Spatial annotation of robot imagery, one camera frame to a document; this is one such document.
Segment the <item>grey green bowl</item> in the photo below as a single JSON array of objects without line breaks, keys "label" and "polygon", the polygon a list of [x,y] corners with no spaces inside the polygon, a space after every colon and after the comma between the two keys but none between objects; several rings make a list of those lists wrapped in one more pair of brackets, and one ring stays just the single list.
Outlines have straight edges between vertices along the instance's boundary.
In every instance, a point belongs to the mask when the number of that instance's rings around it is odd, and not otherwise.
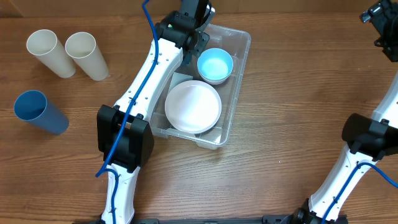
[{"label": "grey green bowl", "polygon": [[204,76],[201,76],[201,78],[203,79],[204,82],[206,82],[210,85],[220,85],[220,84],[224,83],[229,78],[229,76],[223,77],[222,79],[219,79],[219,80],[209,79]]}]

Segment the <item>light blue bowl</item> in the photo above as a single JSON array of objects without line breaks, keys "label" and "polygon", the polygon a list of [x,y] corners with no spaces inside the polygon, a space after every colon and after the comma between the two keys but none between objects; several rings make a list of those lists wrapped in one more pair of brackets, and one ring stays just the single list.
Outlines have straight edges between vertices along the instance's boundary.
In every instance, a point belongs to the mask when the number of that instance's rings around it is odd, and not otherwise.
[{"label": "light blue bowl", "polygon": [[219,80],[230,76],[234,67],[232,56],[225,50],[211,48],[205,50],[197,60],[200,76]]}]

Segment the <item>cream plastic cup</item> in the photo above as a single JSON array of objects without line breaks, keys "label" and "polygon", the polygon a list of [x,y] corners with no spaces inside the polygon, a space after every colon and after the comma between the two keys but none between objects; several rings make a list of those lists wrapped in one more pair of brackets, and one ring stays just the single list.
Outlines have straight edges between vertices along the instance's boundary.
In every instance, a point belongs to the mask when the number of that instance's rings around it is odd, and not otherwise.
[{"label": "cream plastic cup", "polygon": [[30,54],[40,60],[61,78],[70,78],[76,72],[72,58],[66,53],[57,35],[48,29],[37,30],[26,42]]},{"label": "cream plastic cup", "polygon": [[109,68],[96,39],[90,33],[72,34],[65,42],[65,50],[92,80],[101,81],[109,75]]}]

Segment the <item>clear plastic storage bin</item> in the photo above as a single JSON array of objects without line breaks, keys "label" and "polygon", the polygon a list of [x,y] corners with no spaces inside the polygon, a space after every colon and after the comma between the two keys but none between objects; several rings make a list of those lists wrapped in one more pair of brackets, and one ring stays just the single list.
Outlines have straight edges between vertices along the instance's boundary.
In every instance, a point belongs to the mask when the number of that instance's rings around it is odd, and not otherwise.
[{"label": "clear plastic storage bin", "polygon": [[[224,83],[213,87],[221,98],[222,110],[219,120],[211,129],[200,134],[190,134],[175,129],[165,115],[165,100],[172,79],[170,77],[154,108],[150,126],[155,136],[162,138],[174,136],[188,139],[196,142],[199,147],[215,150],[225,146],[229,140],[251,44],[251,36],[243,30],[214,24],[208,25],[205,32],[210,36],[206,48],[223,49],[232,56],[234,62],[233,71],[229,78]],[[193,77],[192,80],[202,80],[197,69],[196,57],[193,57],[189,64],[178,67],[175,72],[190,75]]]}]

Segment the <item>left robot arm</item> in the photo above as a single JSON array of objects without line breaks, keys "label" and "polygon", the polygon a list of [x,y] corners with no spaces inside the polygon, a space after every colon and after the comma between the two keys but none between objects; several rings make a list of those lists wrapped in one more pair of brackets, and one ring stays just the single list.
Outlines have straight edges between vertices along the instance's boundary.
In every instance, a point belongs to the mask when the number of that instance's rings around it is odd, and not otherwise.
[{"label": "left robot arm", "polygon": [[97,113],[98,148],[107,173],[106,205],[97,223],[133,223],[137,176],[154,147],[150,120],[169,78],[183,63],[199,57],[210,36],[205,28],[215,15],[209,0],[182,1],[160,22],[149,22],[153,39],[147,58],[130,87],[113,106]]}]

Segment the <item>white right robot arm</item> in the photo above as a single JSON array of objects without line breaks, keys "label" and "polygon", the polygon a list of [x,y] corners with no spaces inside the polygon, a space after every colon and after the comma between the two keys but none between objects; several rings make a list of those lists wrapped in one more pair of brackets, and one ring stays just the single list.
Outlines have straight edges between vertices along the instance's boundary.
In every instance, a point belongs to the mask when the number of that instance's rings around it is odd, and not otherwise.
[{"label": "white right robot arm", "polygon": [[[376,47],[391,62],[397,61],[397,3],[380,0],[360,15],[370,22],[380,37]],[[397,183],[376,164],[385,156],[397,154],[397,80],[394,80],[379,106],[367,118],[353,113],[342,130],[345,145],[321,187],[282,223],[347,223],[340,210],[363,175],[374,169],[394,187]]]}]

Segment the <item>blue plastic cup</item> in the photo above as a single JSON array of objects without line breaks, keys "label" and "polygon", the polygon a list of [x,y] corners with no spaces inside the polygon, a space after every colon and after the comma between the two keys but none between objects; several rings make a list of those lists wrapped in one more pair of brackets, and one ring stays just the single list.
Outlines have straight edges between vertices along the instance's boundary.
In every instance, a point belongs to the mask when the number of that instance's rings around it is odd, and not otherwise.
[{"label": "blue plastic cup", "polygon": [[69,119],[39,90],[19,95],[14,113],[19,119],[52,134],[62,134],[69,127]]}]

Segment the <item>pink plate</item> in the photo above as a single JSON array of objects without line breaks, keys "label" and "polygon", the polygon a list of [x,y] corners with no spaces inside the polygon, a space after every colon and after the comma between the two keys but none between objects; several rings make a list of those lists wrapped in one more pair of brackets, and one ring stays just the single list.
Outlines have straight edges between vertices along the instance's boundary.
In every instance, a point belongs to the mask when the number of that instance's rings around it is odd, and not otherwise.
[{"label": "pink plate", "polygon": [[199,134],[211,129],[221,116],[221,98],[209,84],[189,80],[175,86],[165,100],[165,115],[179,131]]}]

